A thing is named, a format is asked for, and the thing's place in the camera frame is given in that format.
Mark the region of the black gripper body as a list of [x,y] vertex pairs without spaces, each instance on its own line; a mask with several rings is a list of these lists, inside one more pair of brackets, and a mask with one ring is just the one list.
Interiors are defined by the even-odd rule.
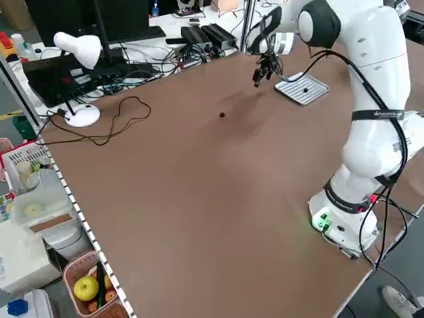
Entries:
[[260,55],[258,65],[262,68],[280,68],[281,61],[273,51],[268,51]]

